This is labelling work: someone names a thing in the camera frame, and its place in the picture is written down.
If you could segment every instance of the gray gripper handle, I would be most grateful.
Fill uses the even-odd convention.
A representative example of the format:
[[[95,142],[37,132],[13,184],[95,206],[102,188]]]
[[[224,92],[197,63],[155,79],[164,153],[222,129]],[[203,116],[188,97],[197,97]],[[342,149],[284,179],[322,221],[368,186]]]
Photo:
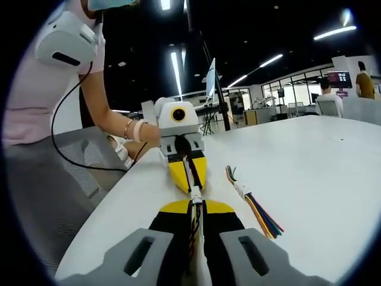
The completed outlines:
[[[59,285],[156,286],[172,238],[167,232],[140,228],[109,249],[100,267],[86,275],[70,276]],[[132,277],[138,269],[137,277]]]
[[[333,285],[293,268],[287,252],[254,228],[223,232],[220,237],[232,264],[236,286]]]

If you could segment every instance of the bracelet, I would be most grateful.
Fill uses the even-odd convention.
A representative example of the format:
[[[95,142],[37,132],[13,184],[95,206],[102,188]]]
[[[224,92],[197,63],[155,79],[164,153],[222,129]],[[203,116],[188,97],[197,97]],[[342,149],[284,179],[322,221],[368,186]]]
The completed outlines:
[[[134,128],[133,128],[133,139],[137,143],[141,143],[140,141],[140,130],[142,129],[143,124],[146,123],[144,119],[140,119],[138,122],[136,122]]]
[[[128,130],[129,130],[129,127],[130,127],[130,125],[131,125],[131,123],[132,123],[132,119],[126,124],[126,128],[124,128],[124,138],[125,139],[129,139],[128,137],[127,137],[127,132],[128,132]]]

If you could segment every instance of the camera lens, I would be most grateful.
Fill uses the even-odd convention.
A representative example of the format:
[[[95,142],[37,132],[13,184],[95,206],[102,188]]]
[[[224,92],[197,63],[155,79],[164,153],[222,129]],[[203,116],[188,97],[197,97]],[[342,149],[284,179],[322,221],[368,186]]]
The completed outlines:
[[[181,121],[185,117],[185,111],[182,110],[182,109],[176,109],[176,110],[173,111],[172,116],[173,116],[174,120]]]

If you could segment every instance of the connector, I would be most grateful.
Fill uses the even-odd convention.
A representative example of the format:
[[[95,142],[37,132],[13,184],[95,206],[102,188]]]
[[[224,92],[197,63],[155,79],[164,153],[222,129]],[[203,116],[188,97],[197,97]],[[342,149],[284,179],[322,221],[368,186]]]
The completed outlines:
[[[234,183],[234,187],[236,188],[238,194],[245,199],[245,196],[250,193],[250,190],[245,186],[240,184],[239,182]]]
[[[202,203],[201,192],[198,186],[193,186],[190,189],[190,197],[192,199],[192,204]]]

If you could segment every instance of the woman's arm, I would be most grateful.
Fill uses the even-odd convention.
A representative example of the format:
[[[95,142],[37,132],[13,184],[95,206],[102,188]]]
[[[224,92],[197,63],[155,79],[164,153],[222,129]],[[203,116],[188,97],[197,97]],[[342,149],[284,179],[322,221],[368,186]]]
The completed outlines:
[[[108,106],[103,72],[89,74],[82,82],[81,88],[94,124],[110,134],[124,138],[124,130],[131,119],[113,112]],[[131,122],[127,132],[128,138],[133,139],[135,124],[136,121]],[[140,130],[140,140],[150,142],[153,146],[159,146],[159,129],[156,126],[144,124]]]

